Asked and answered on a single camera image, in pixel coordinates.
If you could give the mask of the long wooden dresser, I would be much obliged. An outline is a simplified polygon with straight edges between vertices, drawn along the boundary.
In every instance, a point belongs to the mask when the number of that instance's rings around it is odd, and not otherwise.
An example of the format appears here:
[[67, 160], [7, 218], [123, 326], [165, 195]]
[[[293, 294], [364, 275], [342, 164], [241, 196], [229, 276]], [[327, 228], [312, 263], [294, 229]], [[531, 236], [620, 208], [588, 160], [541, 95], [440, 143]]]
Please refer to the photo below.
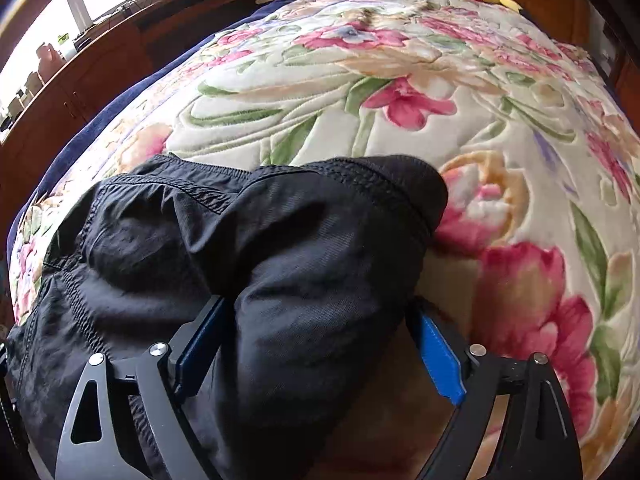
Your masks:
[[158, 0], [90, 42], [36, 95], [1, 144], [1, 233], [55, 156], [111, 100], [160, 70], [256, 0]]

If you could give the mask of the floral bedspread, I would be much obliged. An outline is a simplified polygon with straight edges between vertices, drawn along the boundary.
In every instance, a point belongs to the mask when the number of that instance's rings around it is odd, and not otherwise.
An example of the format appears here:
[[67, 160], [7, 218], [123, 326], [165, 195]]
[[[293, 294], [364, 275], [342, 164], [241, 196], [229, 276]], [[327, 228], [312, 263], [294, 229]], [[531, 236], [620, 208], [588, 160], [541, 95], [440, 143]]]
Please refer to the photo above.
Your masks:
[[[13, 328], [66, 214], [156, 156], [242, 171], [426, 162], [448, 200], [408, 307], [431, 304], [498, 356], [548, 356], [581, 479], [638, 477], [639, 138], [582, 49], [476, 0], [277, 0], [66, 145], [12, 235]], [[420, 479], [454, 407], [407, 311], [302, 479]]]

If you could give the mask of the dark navy jacket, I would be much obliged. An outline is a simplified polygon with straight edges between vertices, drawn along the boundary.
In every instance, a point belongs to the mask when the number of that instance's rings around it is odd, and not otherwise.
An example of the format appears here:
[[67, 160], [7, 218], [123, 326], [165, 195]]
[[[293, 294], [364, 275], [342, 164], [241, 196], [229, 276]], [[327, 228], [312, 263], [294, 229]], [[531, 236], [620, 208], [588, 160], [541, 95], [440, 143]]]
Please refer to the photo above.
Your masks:
[[43, 463], [89, 356], [140, 356], [219, 297], [221, 344], [186, 419], [222, 478], [306, 477], [404, 318], [447, 200], [410, 156], [254, 171], [156, 156], [96, 184], [6, 342]]

